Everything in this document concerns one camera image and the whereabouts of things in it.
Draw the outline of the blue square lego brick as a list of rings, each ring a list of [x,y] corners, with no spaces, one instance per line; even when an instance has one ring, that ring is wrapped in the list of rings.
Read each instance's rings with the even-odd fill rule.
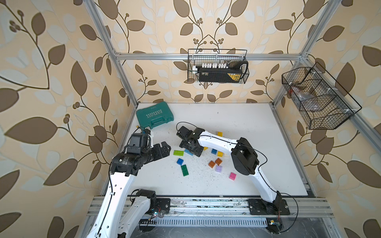
[[[177,164],[180,165],[180,166],[183,164],[183,162],[184,162],[183,159],[180,159],[180,158],[179,158],[179,159],[177,160]]]

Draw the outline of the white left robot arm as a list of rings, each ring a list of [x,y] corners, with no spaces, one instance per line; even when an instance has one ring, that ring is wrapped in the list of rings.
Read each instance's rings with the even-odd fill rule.
[[[149,130],[133,133],[122,153],[110,164],[108,188],[97,218],[89,231],[89,238],[129,238],[146,213],[158,208],[156,193],[141,189],[131,208],[123,214],[128,193],[139,170],[146,164],[170,156],[166,143],[154,144]]]

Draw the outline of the light blue lego brick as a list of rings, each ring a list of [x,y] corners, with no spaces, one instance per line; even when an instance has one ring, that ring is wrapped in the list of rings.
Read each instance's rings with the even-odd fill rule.
[[[187,153],[187,154],[190,155],[190,156],[193,156],[193,153],[191,153],[191,152],[190,152],[189,150],[187,150],[187,149],[185,149],[184,152]]]

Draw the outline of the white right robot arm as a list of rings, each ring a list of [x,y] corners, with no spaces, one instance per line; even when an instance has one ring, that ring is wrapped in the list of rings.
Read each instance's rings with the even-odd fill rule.
[[[201,128],[192,131],[184,126],[177,130],[177,136],[182,140],[180,147],[197,157],[201,156],[205,147],[230,155],[235,170],[248,176],[260,193],[261,200],[256,200],[251,208],[253,215],[290,215],[282,194],[271,186],[262,173],[258,151],[252,148],[247,139],[227,139]]]

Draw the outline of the brown lego brick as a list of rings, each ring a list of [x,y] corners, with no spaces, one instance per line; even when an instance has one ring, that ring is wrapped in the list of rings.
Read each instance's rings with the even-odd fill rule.
[[[214,166],[216,165],[216,163],[215,162],[213,162],[213,161],[210,161],[209,163],[208,163],[208,165],[213,169],[214,168]]]

